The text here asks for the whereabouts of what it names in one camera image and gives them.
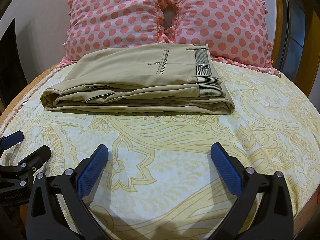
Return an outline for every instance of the khaki pants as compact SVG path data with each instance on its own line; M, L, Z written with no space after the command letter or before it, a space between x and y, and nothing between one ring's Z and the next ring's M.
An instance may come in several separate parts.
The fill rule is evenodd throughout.
M41 96L49 110L231 114L207 45L155 44L85 55Z

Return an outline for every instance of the pillow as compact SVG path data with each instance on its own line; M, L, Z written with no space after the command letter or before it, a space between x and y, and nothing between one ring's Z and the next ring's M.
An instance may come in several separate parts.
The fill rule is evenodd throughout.
M71 11L66 56L57 66L80 60L90 52L155 44L163 35L161 0L68 0Z
M268 52L263 0L164 0L177 15L164 32L173 43L209 45L216 61L243 66L280 76Z

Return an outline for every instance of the zipper pocket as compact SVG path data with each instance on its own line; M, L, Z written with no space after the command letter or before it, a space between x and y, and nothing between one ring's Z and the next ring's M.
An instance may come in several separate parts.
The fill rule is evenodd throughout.
M157 74L160 74L160 75L163 74L163 71L164 71L164 68L165 68L165 64L167 63L168 55L169 55L169 51L165 50L163 52L162 62L160 64L159 68L158 68Z

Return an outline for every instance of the yellow paisley bedsheet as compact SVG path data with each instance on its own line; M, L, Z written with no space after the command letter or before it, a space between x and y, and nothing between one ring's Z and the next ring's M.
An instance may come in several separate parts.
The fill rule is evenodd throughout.
M58 175L105 144L109 161L84 201L112 238L197 240L214 231L235 201L210 158L211 145L220 142L244 166L282 171L296 216L320 183L319 113L285 76L214 65L236 105L231 115L50 112L40 95L74 65L54 70L1 125L0 135L22 130L25 139L0 163L16 165L45 144L53 154L44 172Z

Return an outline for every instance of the embroidered patch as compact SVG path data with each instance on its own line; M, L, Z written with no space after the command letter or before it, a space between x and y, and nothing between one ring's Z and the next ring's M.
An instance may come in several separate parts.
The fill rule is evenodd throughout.
M209 69L209 65L207 64L198 64L197 66L201 69Z

